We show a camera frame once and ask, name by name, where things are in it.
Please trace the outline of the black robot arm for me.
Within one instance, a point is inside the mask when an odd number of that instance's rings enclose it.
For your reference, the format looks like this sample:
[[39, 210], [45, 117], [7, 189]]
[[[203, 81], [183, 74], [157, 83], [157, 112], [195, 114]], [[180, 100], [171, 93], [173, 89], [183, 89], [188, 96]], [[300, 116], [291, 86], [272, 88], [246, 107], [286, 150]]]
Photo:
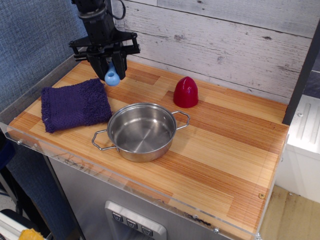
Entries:
[[76, 61], [88, 61], [103, 80], [109, 70], [108, 59], [122, 80], [126, 76], [127, 56], [140, 53], [135, 32], [124, 32], [116, 28], [114, 19], [122, 20], [126, 15], [123, 6], [122, 16], [115, 16], [110, 0], [73, 0], [78, 9], [87, 36], [69, 43]]

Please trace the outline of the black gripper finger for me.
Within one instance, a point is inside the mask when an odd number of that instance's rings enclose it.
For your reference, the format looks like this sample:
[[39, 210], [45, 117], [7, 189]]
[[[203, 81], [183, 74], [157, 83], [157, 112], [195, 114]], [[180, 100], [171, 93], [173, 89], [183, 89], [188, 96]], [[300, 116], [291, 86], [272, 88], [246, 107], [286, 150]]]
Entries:
[[111, 58], [120, 80], [123, 80], [126, 77], [127, 56], [121, 51], [116, 51], [111, 55]]
[[92, 55], [87, 54], [87, 60], [90, 63], [91, 67], [95, 71], [96, 75], [100, 80], [105, 79], [105, 75], [109, 70], [109, 64], [107, 61], [107, 56], [105, 54]]

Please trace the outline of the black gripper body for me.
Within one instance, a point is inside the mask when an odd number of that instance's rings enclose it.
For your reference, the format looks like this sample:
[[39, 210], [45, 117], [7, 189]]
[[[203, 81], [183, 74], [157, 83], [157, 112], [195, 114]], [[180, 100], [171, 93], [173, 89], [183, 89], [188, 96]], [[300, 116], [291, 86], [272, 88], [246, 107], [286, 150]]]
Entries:
[[140, 53], [136, 33], [119, 31], [116, 27], [112, 32], [107, 31], [104, 21], [105, 13], [106, 12], [80, 12], [78, 14], [87, 32], [86, 37], [72, 40], [69, 43], [78, 61], [85, 59], [85, 52], [78, 51], [78, 49], [82, 47], [89, 48], [86, 51], [87, 53], [93, 53], [95, 55], [105, 54], [107, 57], [110, 57], [117, 51], [121, 51], [126, 56]]

